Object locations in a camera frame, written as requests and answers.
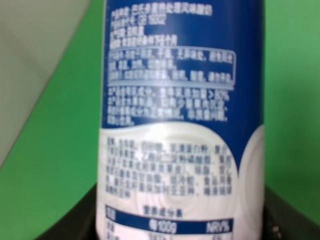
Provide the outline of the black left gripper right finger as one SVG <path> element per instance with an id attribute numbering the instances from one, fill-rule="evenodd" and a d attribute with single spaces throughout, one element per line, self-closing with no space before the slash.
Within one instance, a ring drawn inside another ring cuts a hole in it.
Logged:
<path id="1" fill-rule="evenodd" d="M 263 238 L 265 240 L 318 240 L 320 226 L 297 211 L 269 187 L 265 188 Z"/>

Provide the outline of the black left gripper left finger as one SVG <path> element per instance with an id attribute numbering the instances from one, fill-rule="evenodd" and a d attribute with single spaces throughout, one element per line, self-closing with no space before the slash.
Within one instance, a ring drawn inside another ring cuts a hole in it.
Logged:
<path id="1" fill-rule="evenodd" d="M 52 227 L 37 237 L 38 240 L 96 240 L 97 186 Z"/>

